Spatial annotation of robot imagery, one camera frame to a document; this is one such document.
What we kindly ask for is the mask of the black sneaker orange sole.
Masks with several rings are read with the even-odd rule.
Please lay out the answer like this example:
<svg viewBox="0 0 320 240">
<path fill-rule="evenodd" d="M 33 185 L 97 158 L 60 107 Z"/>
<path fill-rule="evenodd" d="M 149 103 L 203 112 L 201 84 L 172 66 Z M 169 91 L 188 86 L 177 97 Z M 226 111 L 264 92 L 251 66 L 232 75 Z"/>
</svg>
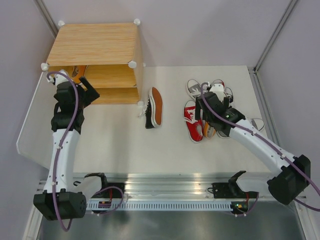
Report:
<svg viewBox="0 0 320 240">
<path fill-rule="evenodd" d="M 147 103 L 143 101 L 138 102 L 139 115 L 141 118 L 145 116 L 145 128 L 153 129 L 159 128 L 163 122 L 163 99 L 161 93 L 156 87 L 151 87 L 148 92 Z"/>
</svg>

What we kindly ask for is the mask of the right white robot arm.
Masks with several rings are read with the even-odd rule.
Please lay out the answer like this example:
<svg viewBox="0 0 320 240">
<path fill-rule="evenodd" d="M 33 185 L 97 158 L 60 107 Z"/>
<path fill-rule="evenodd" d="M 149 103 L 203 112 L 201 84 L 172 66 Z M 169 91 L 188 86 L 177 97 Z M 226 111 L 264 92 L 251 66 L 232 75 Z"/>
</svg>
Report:
<svg viewBox="0 0 320 240">
<path fill-rule="evenodd" d="M 235 198 L 245 192 L 268 192 L 283 205 L 290 204 L 311 183 L 311 161 L 295 156 L 264 137 L 237 109 L 229 106 L 227 97 L 220 101 L 213 92 L 195 99 L 195 118 L 203 117 L 217 132 L 236 140 L 254 154 L 269 170 L 266 177 L 240 172 L 229 183 L 228 192 Z"/>
</svg>

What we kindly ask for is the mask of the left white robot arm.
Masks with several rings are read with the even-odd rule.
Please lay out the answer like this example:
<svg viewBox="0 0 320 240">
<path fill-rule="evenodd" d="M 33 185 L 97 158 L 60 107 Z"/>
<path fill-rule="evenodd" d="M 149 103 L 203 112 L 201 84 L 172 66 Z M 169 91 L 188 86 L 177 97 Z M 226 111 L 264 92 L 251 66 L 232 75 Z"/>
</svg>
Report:
<svg viewBox="0 0 320 240">
<path fill-rule="evenodd" d="M 51 119 L 53 150 L 43 192 L 34 195 L 33 204 L 48 221 L 79 219 L 85 215 L 91 197 L 104 198 L 109 193 L 108 181 L 102 172 L 87 174 L 77 186 L 73 180 L 84 109 L 100 95 L 83 76 L 79 79 L 82 85 L 63 70 L 49 72 L 47 79 L 56 86 L 57 102 Z"/>
</svg>

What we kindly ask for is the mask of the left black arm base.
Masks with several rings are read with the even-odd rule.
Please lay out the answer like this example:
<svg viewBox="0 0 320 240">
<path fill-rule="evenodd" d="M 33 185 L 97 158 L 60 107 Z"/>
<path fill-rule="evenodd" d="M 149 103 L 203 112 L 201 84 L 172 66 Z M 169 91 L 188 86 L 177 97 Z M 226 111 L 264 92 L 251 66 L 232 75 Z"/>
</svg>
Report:
<svg viewBox="0 0 320 240">
<path fill-rule="evenodd" d="M 104 199 L 98 202 L 95 214 L 109 214 L 121 208 L 124 202 L 124 184 L 109 183 L 103 172 L 89 173 L 85 175 L 85 180 L 97 180 L 98 186 L 91 196 L 92 199 Z"/>
</svg>

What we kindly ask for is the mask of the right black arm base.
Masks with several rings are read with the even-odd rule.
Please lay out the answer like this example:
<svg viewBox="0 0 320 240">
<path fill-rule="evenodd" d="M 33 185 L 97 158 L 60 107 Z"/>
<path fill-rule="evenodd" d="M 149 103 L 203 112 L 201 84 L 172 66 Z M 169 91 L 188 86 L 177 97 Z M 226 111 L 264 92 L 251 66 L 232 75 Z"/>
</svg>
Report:
<svg viewBox="0 0 320 240">
<path fill-rule="evenodd" d="M 256 205 L 259 193 L 255 191 L 243 191 L 237 184 L 239 177 L 242 177 L 246 173 L 245 170 L 241 170 L 235 173 L 227 182 L 213 182 L 211 187 L 207 188 L 207 191 L 213 194 L 215 199 L 227 199 L 240 201 L 232 201 L 230 208 L 231 214 L 235 217 L 246 217 L 252 208 Z"/>
</svg>

